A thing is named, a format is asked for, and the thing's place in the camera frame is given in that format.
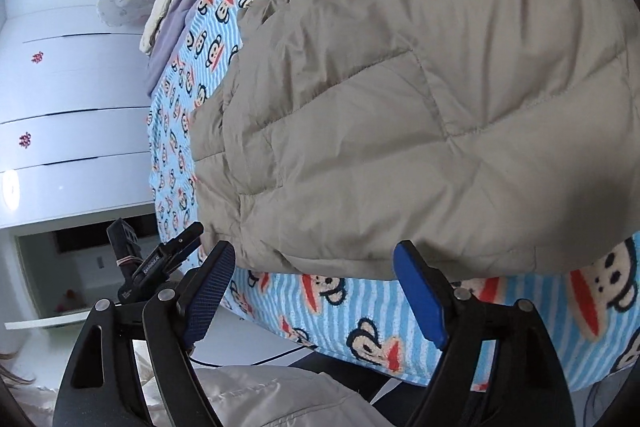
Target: hair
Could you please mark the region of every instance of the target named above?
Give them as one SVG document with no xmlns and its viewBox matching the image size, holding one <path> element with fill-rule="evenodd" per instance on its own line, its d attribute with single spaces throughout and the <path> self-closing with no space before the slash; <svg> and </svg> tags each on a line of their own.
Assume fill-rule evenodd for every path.
<svg viewBox="0 0 640 427">
<path fill-rule="evenodd" d="M 10 353 L 8 355 L 0 353 L 0 361 L 11 360 L 13 357 L 15 357 L 15 353 Z M 2 380 L 5 384 L 7 384 L 8 387 L 15 387 L 16 385 L 29 385 L 30 383 L 33 383 L 33 380 L 27 380 L 26 378 L 14 375 L 11 371 L 5 368 L 2 363 L 0 363 L 0 378 L 2 378 Z"/>
</svg>

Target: cable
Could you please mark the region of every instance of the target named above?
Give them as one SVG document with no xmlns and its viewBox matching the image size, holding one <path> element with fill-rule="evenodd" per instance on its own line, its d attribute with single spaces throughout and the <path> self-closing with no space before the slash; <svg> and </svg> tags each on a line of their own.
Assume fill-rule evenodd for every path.
<svg viewBox="0 0 640 427">
<path fill-rule="evenodd" d="M 582 414 L 582 425 L 580 427 L 588 427 L 587 426 L 587 413 L 591 410 L 591 416 L 595 416 L 595 396 L 598 394 L 598 388 L 600 387 L 600 382 L 598 381 L 591 386 L 589 390 L 589 394 L 587 396 L 587 401 L 584 403 L 584 412 Z"/>
<path fill-rule="evenodd" d="M 189 357 L 189 360 L 191 360 L 191 362 L 195 362 L 199 365 L 203 365 L 204 367 L 222 367 L 221 365 L 215 364 L 215 363 L 206 363 L 206 362 L 200 362 L 200 360 L 196 360 L 192 357 Z"/>
<path fill-rule="evenodd" d="M 287 351 L 286 353 L 282 353 L 280 355 L 276 355 L 275 357 L 271 357 L 270 359 L 261 360 L 260 362 L 252 363 L 252 365 L 262 365 L 263 363 L 271 362 L 272 360 L 281 359 L 282 357 L 286 357 L 287 355 L 290 355 L 291 353 L 295 353 L 296 351 L 300 351 L 300 349 L 305 349 L 305 347 L 306 346 L 296 347 L 295 349 L 291 349 L 290 351 Z"/>
<path fill-rule="evenodd" d="M 260 362 L 255 362 L 252 363 L 251 365 L 262 365 L 263 363 L 267 363 L 267 362 L 272 362 L 273 360 L 277 360 L 277 359 L 281 359 L 282 357 L 286 357 L 287 355 L 290 355 L 291 353 L 295 353 L 296 351 L 300 351 L 300 349 L 305 349 L 305 347 L 308 347 L 308 349 L 316 349 L 317 346 L 298 346 L 294 349 L 291 349 L 290 351 L 286 351 L 284 353 L 281 353 L 279 355 L 276 355 L 275 357 L 271 357 L 270 359 L 265 359 L 265 360 L 260 360 Z M 206 362 L 200 362 L 200 360 L 196 360 L 192 357 L 189 357 L 189 360 L 191 360 L 191 362 L 195 362 L 199 365 L 203 365 L 204 367 L 223 367 L 222 365 L 218 365 L 215 363 L 206 363 Z"/>
</svg>

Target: white shelf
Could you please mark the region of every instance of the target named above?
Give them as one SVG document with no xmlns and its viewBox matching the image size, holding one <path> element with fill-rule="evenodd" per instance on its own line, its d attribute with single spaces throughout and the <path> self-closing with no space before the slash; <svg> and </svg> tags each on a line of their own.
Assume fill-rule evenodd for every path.
<svg viewBox="0 0 640 427">
<path fill-rule="evenodd" d="M 0 198 L 0 229 L 152 203 L 150 165 L 141 152 L 14 171 L 19 204 L 12 210 Z"/>
<path fill-rule="evenodd" d="M 34 321 L 5 322 L 4 327 L 8 330 L 32 330 L 33 328 L 52 328 L 55 326 L 66 326 L 84 322 L 91 310 L 84 310 L 58 317 L 47 317 Z"/>
</svg>

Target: black metal bracket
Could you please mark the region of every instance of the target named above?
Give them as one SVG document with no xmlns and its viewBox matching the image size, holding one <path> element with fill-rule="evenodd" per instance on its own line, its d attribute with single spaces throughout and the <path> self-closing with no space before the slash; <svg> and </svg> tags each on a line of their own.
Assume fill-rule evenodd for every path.
<svg viewBox="0 0 640 427">
<path fill-rule="evenodd" d="M 54 427 L 150 427 L 133 339 L 146 340 L 174 426 L 223 427 L 187 356 L 206 333 L 233 275 L 235 253 L 219 242 L 199 269 L 166 282 L 148 301 L 98 301 L 87 317 L 58 393 Z"/>
<path fill-rule="evenodd" d="M 422 333 L 442 349 L 411 427 L 459 425 L 482 342 L 490 340 L 497 341 L 494 363 L 477 425 L 575 426 L 562 366 L 530 301 L 501 306 L 454 290 L 409 241 L 396 248 L 394 266 Z"/>
</svg>

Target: beige down comforter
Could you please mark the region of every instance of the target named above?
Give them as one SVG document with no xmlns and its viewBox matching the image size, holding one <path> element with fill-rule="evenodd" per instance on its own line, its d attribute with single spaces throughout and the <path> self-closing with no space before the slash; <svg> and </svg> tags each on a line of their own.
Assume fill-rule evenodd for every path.
<svg viewBox="0 0 640 427">
<path fill-rule="evenodd" d="M 257 270 L 585 266 L 640 229 L 632 0 L 254 0 L 192 115 L 204 245 Z"/>
</svg>

